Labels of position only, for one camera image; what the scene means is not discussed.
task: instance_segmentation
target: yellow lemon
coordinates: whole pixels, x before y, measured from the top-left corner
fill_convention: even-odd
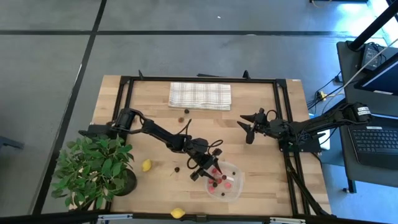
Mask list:
[[[173,218],[181,218],[185,215],[185,211],[181,208],[175,208],[170,214],[172,214]]]
[[[142,171],[144,171],[144,172],[147,172],[148,170],[150,170],[151,167],[152,167],[152,162],[150,161],[150,159],[146,159],[142,163]]]

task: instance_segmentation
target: gray floor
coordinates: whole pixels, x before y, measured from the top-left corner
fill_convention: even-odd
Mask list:
[[[4,0],[0,29],[91,30],[99,5],[98,0]],[[340,2],[318,9],[304,0],[114,0],[108,1],[99,28],[357,34],[373,19],[365,4]],[[22,151],[10,147],[0,151],[0,216],[29,213],[87,40],[85,35],[0,35],[0,135],[26,144]],[[340,71],[336,43],[345,40],[309,36],[97,36],[65,139],[77,137],[77,130],[90,123],[103,75],[137,75],[140,69],[147,76],[207,73],[240,77],[247,69],[252,77],[299,78],[310,100],[316,89]],[[330,85],[325,92],[334,88]],[[358,190],[364,193],[341,195],[340,188],[346,186],[344,170],[335,166],[324,169],[335,215],[380,222],[397,220],[393,215],[397,200],[388,197],[398,193],[397,189],[361,183]],[[375,200],[376,194],[369,192],[383,196]],[[380,209],[383,212],[368,212]],[[45,213],[65,210],[62,200],[47,197]]]

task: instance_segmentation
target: potted plant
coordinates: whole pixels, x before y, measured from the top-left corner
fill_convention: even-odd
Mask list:
[[[129,151],[130,144],[117,136],[78,138],[67,142],[70,150],[61,150],[58,167],[54,176],[60,181],[52,184],[55,198],[66,197],[65,205],[74,205],[77,210],[87,210],[96,199],[95,208],[100,208],[103,200],[111,201],[114,195],[123,196],[133,191],[137,179],[128,169],[129,159],[134,157]]]

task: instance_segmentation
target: wooden tabletop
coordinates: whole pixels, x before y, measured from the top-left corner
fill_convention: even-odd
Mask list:
[[[113,114],[120,76],[106,75],[98,95],[93,122],[105,124]],[[164,143],[146,134],[129,135],[127,143],[132,144],[131,161],[137,176],[137,188],[127,196],[115,197],[113,212],[170,213],[174,208],[182,208],[186,213],[212,215],[291,215],[283,155],[278,142],[272,138],[257,135],[254,143],[245,143],[246,133],[236,121],[244,121],[239,115],[253,114],[263,107],[266,111],[275,110],[274,92],[271,84],[227,83],[231,85],[231,111],[190,110],[169,108],[170,82],[135,81],[132,89],[130,108],[140,110],[159,126],[177,133],[192,118],[189,134],[193,138],[207,139],[209,143],[222,139],[221,161],[234,164],[244,173],[243,191],[235,202],[221,202],[210,197],[205,190],[205,178],[196,182],[190,179],[192,170],[187,168],[186,154],[176,154],[168,150]],[[300,80],[287,80],[290,104],[295,121],[308,119],[302,83]],[[124,87],[121,108],[126,99]],[[283,116],[283,94],[280,90]],[[135,122],[132,129],[137,129]],[[325,182],[319,161],[309,153],[301,153],[305,184],[315,200],[324,210],[330,212]],[[152,160],[149,172],[141,171],[144,160]],[[300,191],[296,188],[298,209],[302,212]]]

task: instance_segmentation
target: checkered dish towel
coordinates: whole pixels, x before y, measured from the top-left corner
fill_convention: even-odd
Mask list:
[[[171,83],[169,106],[229,111],[231,86],[218,83]]]

